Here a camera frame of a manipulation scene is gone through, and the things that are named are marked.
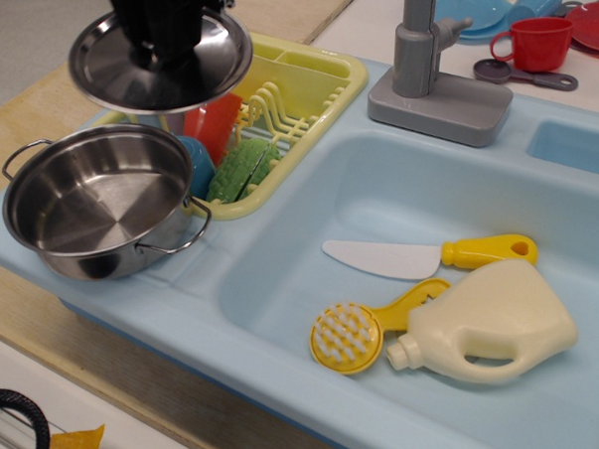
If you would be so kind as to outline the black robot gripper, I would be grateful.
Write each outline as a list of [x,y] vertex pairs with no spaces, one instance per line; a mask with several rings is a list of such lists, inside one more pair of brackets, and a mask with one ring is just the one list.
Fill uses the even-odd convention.
[[143,69],[168,69],[187,61],[199,44],[204,9],[218,12],[233,0],[109,0]]

